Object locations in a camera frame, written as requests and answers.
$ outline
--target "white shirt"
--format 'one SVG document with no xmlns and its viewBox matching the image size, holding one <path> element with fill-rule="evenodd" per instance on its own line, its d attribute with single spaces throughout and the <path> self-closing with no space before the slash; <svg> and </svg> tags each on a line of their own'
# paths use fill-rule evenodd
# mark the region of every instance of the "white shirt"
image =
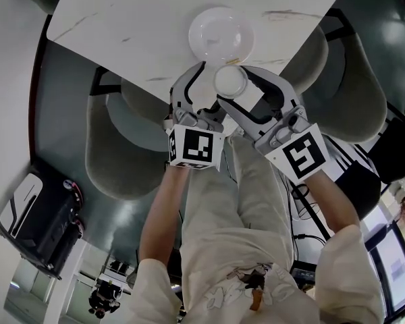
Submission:
<svg viewBox="0 0 405 324">
<path fill-rule="evenodd" d="M 267 260 L 264 245 L 276 244 L 276 237 L 272 232 L 229 228 L 185 243 L 181 254 L 187 314 L 182 323 L 383 322 L 381 285 L 358 227 L 344 228 L 323 248 L 317 265 L 315 300 L 297 288 L 292 276 L 279 266 L 283 263 Z M 281 246 L 279 253 L 283 258 Z M 254 269 L 265 278 L 258 311 L 250 310 L 252 289 L 241 280 Z M 129 323 L 176 323 L 180 305 L 165 265 L 143 260 L 131 295 Z"/>
</svg>

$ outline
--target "chair backrest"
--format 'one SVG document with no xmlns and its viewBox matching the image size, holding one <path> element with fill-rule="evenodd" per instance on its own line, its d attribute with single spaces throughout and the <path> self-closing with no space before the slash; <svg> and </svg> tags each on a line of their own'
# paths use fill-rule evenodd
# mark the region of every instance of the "chair backrest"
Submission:
<svg viewBox="0 0 405 324">
<path fill-rule="evenodd" d="M 381 197 L 381 180 L 358 161 L 354 161 L 335 183 L 351 200 L 360 220 L 377 206 Z"/>
<path fill-rule="evenodd" d="M 387 103 L 358 35 L 341 40 L 346 66 L 340 87 L 324 105 L 306 107 L 306 112 L 322 133 L 349 143 L 365 142 L 383 127 Z"/>
<path fill-rule="evenodd" d="M 329 45 L 318 25 L 283 69 L 281 77 L 292 85 L 297 95 L 301 95 L 317 80 L 328 55 Z"/>
<path fill-rule="evenodd" d="M 121 95 L 132 112 L 157 125 L 162 126 L 168 116 L 169 105 L 166 102 L 125 79 L 121 79 Z"/>
<path fill-rule="evenodd" d="M 141 148 L 123 137 L 109 117 L 107 96 L 88 98 L 87 174 L 97 189 L 107 196 L 137 199 L 161 183 L 169 154 Z"/>
<path fill-rule="evenodd" d="M 368 157 L 384 184 L 405 178 L 405 123 L 393 118 Z"/>
</svg>

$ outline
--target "white cup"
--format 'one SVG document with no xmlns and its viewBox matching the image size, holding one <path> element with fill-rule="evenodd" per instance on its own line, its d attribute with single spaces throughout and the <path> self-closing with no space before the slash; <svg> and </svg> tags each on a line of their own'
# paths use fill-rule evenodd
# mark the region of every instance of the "white cup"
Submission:
<svg viewBox="0 0 405 324">
<path fill-rule="evenodd" d="M 240 66 L 225 65 L 215 72 L 213 86 L 223 98 L 236 99 L 248 86 L 248 76 Z"/>
</svg>

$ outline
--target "white wall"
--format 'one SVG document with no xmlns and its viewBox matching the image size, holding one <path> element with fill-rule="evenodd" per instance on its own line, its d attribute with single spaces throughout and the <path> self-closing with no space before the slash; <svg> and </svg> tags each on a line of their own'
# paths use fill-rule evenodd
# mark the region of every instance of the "white wall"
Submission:
<svg viewBox="0 0 405 324">
<path fill-rule="evenodd" d="M 46 276 L 44 273 L 39 272 L 36 279 L 34 280 L 32 290 L 30 291 L 34 296 L 40 300 L 44 300 L 45 295 L 47 294 L 49 283 L 52 279 Z"/>
<path fill-rule="evenodd" d="M 60 317 L 58 324 L 81 324 L 81 323 L 69 316 L 62 316 L 62 317 Z"/>
<path fill-rule="evenodd" d="M 12 277 L 12 281 L 17 283 L 23 291 L 29 293 L 33 288 L 34 280 L 38 273 L 38 269 L 25 259 L 21 259 Z"/>
<path fill-rule="evenodd" d="M 47 304 L 39 300 L 36 296 L 31 293 L 27 293 L 21 289 L 10 288 L 7 294 L 7 306 L 9 308 L 8 302 L 18 309 L 18 312 L 22 313 L 28 320 L 29 323 L 42 323 L 47 311 Z"/>
<path fill-rule="evenodd" d="M 0 0 L 0 209 L 28 165 L 28 91 L 46 15 L 30 0 Z M 20 256 L 0 236 L 0 322 Z"/>
<path fill-rule="evenodd" d="M 90 245 L 82 256 L 81 271 L 97 278 L 108 258 L 108 253 Z"/>
<path fill-rule="evenodd" d="M 2 317 L 3 324 L 21 324 L 21 322 L 11 315 L 9 312 L 5 311 Z"/>
<path fill-rule="evenodd" d="M 77 274 L 81 267 L 82 255 L 87 247 L 87 242 L 79 239 L 72 248 L 61 270 L 61 280 L 56 282 L 51 292 L 48 309 L 43 321 L 44 324 L 56 324 L 59 322 L 60 317 L 66 314 L 77 282 Z"/>
</svg>

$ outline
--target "person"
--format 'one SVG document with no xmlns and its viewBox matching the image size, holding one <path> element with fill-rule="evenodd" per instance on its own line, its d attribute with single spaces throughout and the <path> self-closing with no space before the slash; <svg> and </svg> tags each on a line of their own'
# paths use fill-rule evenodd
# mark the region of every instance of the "person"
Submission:
<svg viewBox="0 0 405 324">
<path fill-rule="evenodd" d="M 111 270 L 117 271 L 122 274 L 126 274 L 129 265 L 122 263 L 120 266 L 119 261 L 113 261 L 110 264 Z M 105 312 L 114 312 L 120 307 L 120 303 L 116 300 L 119 294 L 122 292 L 120 287 L 110 284 L 101 280 L 101 285 L 98 289 L 95 289 L 88 302 L 90 304 L 89 313 L 95 314 L 98 318 L 103 318 Z"/>
<path fill-rule="evenodd" d="M 183 323 L 382 323 L 381 285 L 352 203 L 323 172 L 305 180 L 334 236 L 321 251 L 315 299 L 299 290 L 280 173 L 245 138 L 229 137 L 238 176 L 192 170 L 182 227 Z M 175 323 L 181 302 L 167 263 L 189 169 L 169 166 L 140 240 L 129 322 Z"/>
<path fill-rule="evenodd" d="M 105 307 L 99 307 L 94 314 L 97 318 L 102 319 L 105 316 L 106 312 L 113 313 L 120 307 L 120 303 L 118 301 L 114 301 L 111 304 L 108 304 Z"/>
</svg>

